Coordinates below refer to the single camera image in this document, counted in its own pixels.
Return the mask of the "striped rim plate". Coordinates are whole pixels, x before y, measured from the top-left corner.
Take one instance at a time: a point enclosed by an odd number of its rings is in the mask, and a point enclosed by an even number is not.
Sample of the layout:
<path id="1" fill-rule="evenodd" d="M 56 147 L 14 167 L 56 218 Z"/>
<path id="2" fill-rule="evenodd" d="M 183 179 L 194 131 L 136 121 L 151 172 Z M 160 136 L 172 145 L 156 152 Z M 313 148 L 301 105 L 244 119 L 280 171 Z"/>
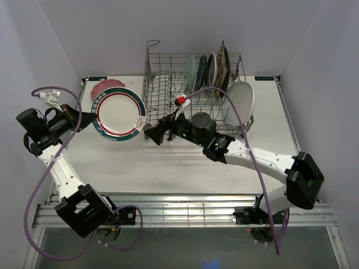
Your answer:
<path id="1" fill-rule="evenodd" d="M 123 142 L 136 137 L 146 123 L 146 106 L 134 91 L 111 87 L 93 101 L 90 111 L 96 114 L 95 130 L 104 138 Z"/>
<path id="2" fill-rule="evenodd" d="M 217 79 L 217 57 L 214 52 L 211 53 L 208 61 L 208 73 L 207 73 L 207 83 L 208 87 L 213 87 L 215 84 L 215 80 Z"/>

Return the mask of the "pink dotted plate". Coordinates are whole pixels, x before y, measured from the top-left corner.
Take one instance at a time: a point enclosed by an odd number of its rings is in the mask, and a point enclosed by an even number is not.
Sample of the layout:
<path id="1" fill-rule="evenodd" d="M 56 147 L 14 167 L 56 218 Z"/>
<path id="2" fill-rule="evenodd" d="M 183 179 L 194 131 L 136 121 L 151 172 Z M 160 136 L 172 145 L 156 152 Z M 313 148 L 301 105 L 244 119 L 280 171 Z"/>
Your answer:
<path id="1" fill-rule="evenodd" d="M 126 87 L 126 85 L 120 81 L 120 80 L 116 80 L 116 79 L 107 79 L 107 80 L 103 80 L 100 81 L 99 83 L 97 83 L 91 93 L 91 100 L 94 101 L 95 98 L 103 91 L 110 89 L 112 87 Z"/>

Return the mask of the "mint green plate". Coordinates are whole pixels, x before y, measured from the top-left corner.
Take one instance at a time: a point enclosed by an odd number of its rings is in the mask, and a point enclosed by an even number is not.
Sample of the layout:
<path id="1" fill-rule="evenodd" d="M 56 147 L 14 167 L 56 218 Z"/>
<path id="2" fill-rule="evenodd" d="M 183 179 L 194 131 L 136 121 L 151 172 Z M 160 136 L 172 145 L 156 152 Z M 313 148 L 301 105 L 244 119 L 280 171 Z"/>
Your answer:
<path id="1" fill-rule="evenodd" d="M 185 92 L 191 91 L 194 83 L 195 75 L 196 75 L 196 61 L 194 54 L 191 53 L 188 58 L 186 75 L 185 75 Z"/>

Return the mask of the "teal square plate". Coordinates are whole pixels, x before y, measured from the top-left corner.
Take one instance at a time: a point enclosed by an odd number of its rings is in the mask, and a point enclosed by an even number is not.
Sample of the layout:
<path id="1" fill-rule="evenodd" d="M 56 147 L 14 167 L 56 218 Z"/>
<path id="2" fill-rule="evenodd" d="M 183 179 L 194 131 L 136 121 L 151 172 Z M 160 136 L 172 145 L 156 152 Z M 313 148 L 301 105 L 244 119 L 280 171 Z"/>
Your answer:
<path id="1" fill-rule="evenodd" d="M 197 72 L 197 79 L 194 87 L 195 91 L 198 91 L 203 86 L 206 77 L 206 70 L 207 70 L 207 56 L 202 55 L 199 61 L 199 69 Z"/>

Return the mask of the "striped rim plate front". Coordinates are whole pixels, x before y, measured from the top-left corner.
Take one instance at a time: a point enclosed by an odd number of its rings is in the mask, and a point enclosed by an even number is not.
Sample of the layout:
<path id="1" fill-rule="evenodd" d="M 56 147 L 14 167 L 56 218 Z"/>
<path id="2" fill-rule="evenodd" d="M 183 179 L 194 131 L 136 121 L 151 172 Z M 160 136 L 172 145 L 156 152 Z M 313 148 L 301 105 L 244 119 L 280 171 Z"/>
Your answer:
<path id="1" fill-rule="evenodd" d="M 211 53 L 208 61 L 208 73 L 207 73 L 207 83 L 208 87 L 213 87 L 215 84 L 215 80 L 217 79 L 217 57 L 214 52 Z"/>

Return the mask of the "beige floral square plate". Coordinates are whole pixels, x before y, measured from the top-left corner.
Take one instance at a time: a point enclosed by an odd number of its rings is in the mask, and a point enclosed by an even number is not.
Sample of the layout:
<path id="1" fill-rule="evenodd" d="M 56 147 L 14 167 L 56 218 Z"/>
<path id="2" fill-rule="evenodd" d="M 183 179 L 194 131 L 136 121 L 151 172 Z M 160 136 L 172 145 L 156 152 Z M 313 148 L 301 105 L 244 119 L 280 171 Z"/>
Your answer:
<path id="1" fill-rule="evenodd" d="M 221 43 L 218 57 L 217 57 L 217 64 L 218 64 L 218 71 L 217 71 L 217 79 L 215 80 L 214 86 L 217 88 L 222 87 L 223 80 L 225 77 L 226 67 L 225 67 L 225 56 L 224 56 L 224 42 Z"/>

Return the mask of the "black floral square plate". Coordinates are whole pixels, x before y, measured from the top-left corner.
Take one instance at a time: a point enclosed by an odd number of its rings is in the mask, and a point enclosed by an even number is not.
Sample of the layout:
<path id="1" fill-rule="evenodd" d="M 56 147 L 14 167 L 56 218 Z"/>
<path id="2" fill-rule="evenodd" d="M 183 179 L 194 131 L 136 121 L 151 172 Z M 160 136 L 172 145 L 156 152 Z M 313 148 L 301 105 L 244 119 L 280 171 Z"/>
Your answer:
<path id="1" fill-rule="evenodd" d="M 230 63 L 230 60 L 229 60 L 229 53 L 227 51 L 227 48 L 224 48 L 224 56 L 225 56 L 226 72 L 225 72 L 225 77 L 224 77 L 221 89 L 224 92 L 226 92 L 227 88 L 228 88 L 228 85 L 229 85 L 230 76 L 231 76 L 231 63 Z"/>

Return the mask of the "white oval plate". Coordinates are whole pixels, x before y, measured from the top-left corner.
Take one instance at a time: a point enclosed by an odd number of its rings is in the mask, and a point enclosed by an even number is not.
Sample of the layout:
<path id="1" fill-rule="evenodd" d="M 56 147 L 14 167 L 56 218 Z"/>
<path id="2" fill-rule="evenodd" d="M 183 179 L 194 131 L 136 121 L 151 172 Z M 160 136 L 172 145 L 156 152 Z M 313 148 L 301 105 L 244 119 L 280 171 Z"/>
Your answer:
<path id="1" fill-rule="evenodd" d="M 250 83 L 246 81 L 238 81 L 232 84 L 226 91 L 232 100 L 241 121 L 245 124 L 253 115 L 255 109 L 255 93 Z M 226 98 L 223 103 L 224 121 L 230 126 L 239 126 L 238 118 L 234 112 L 232 104 Z"/>

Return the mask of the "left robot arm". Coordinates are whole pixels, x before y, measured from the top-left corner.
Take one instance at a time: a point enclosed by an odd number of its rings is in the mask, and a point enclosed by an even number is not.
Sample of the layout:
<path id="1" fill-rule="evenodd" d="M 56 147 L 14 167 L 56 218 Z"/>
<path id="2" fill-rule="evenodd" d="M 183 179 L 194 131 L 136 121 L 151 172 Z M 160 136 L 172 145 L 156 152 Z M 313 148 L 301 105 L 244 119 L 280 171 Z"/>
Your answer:
<path id="1" fill-rule="evenodd" d="M 57 215 L 80 237 L 87 237 L 103 223 L 118 220 L 119 210 L 100 195 L 91 185 L 84 184 L 62 149 L 61 136 L 76 127 L 83 130 L 97 115 L 80 112 L 67 104 L 56 110 L 51 120 L 38 116 L 34 108 L 21 112 L 16 120 L 26 133 L 24 144 L 27 150 L 50 168 L 57 186 L 60 203 L 55 207 Z"/>

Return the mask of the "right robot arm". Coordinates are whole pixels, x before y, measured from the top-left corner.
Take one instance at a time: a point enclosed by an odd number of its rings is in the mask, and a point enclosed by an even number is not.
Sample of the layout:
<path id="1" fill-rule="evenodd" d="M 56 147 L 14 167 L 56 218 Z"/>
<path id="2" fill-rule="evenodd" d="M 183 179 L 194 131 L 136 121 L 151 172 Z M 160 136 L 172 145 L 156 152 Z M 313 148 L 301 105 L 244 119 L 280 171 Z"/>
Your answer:
<path id="1" fill-rule="evenodd" d="M 217 132 L 216 122 L 207 113 L 196 113 L 191 120 L 183 113 L 173 113 L 144 133 L 157 145 L 163 143 L 165 133 L 169 140 L 182 138 L 201 146 L 203 154 L 214 162 L 242 166 L 281 182 L 281 187 L 256 197 L 252 207 L 235 210 L 240 224 L 267 224 L 274 215 L 292 206 L 311 210 L 324 182 L 324 175 L 310 154 L 301 151 L 292 156 L 250 149 L 240 140 Z"/>

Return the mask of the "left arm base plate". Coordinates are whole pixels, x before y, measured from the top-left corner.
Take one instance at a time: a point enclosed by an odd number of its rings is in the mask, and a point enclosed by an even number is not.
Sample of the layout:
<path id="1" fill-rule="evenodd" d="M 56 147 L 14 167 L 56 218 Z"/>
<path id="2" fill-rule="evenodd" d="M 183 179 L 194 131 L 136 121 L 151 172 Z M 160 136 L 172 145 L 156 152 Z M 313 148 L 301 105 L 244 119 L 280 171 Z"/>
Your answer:
<path id="1" fill-rule="evenodd" d="M 136 224 L 136 211 L 134 207 L 125 207 L 118 211 L 118 218 L 115 222 L 116 226 L 122 225 L 135 225 Z"/>

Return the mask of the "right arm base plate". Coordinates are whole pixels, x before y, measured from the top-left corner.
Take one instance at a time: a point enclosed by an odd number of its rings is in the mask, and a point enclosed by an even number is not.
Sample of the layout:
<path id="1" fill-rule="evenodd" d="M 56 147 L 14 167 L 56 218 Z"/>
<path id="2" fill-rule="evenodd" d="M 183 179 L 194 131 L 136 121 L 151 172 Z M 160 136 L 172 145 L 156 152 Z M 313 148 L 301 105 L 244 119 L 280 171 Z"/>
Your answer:
<path id="1" fill-rule="evenodd" d="M 284 221 L 287 210 L 281 210 L 273 215 L 273 223 L 281 224 Z M 236 224 L 270 224 L 269 215 L 259 208 L 235 207 L 233 216 Z"/>

